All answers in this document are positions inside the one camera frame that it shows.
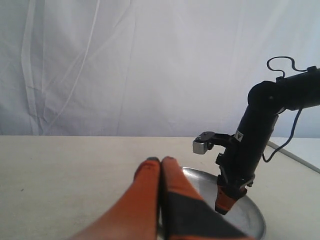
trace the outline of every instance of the black cable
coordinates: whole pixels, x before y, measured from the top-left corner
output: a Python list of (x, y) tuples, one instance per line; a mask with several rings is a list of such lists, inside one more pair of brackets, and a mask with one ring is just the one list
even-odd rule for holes
[(266, 163), (270, 162), (270, 160), (274, 157), (274, 155), (275, 155), (279, 150), (283, 149), (285, 146), (288, 145), (288, 143), (290, 143), (291, 139), (292, 139), (292, 138), (294, 137), (294, 135), (295, 135), (295, 129), (296, 129), (297, 122), (298, 122), (298, 119), (299, 119), (299, 117), (300, 117), (300, 114), (301, 114), (301, 112), (302, 112), (302, 109), (303, 109), (303, 108), (300, 108), (300, 109), (298, 110), (298, 112), (296, 113), (296, 115), (295, 115), (295, 118), (294, 118), (294, 121), (293, 121), (293, 125), (292, 125), (292, 128), (291, 128), (291, 133), (290, 133), (290, 136), (289, 136), (288, 140), (287, 140), (284, 144), (282, 144), (281, 146), (279, 146), (278, 148), (276, 148), (276, 149), (273, 151), (273, 153), (271, 153), (271, 155), (270, 155), (270, 157), (269, 157), (268, 159), (266, 159), (265, 154), (262, 153), (262, 159), (263, 159), (263, 161), (265, 161)]
[(295, 60), (290, 57), (290, 56), (275, 56), (275, 57), (272, 57), (270, 58), (267, 62), (266, 62), (266, 67), (271, 70), (271, 71), (276, 71), (276, 72), (282, 72), (282, 77), (284, 78), (286, 76), (286, 73), (285, 71), (281, 70), (281, 69), (273, 69), (270, 67), (270, 61), (273, 60), (273, 59), (290, 59), (291, 60), (291, 68), (297, 72), (306, 72), (307, 69), (305, 70), (299, 70), (296, 68), (296, 63), (295, 63)]

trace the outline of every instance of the silver tray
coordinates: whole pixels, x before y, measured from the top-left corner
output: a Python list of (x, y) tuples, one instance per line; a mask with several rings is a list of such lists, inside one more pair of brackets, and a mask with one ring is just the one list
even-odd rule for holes
[[(217, 177), (189, 167), (182, 167), (182, 171), (206, 203), (214, 210), (217, 198)], [(265, 219), (257, 205), (248, 196), (239, 199), (232, 209), (222, 217), (245, 234), (257, 240), (264, 239)]]

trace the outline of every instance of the white curtain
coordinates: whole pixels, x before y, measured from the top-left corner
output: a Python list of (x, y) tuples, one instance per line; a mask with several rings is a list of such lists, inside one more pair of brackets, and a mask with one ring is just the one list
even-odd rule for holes
[[(2, 0), (0, 134), (233, 134), (286, 55), (320, 67), (319, 0)], [(288, 76), (290, 62), (272, 66)], [(274, 136), (289, 135), (295, 112)], [(320, 107), (297, 137), (320, 137)]]

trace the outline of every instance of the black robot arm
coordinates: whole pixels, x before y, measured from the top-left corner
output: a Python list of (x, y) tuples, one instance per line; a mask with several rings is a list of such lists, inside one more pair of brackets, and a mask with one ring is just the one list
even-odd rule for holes
[(193, 141), (193, 152), (205, 154), (214, 145), (225, 147), (216, 163), (220, 167), (216, 211), (226, 214), (251, 187), (255, 170), (284, 110), (302, 110), (320, 105), (320, 69), (263, 81), (248, 94), (248, 106), (234, 135), (203, 132)]

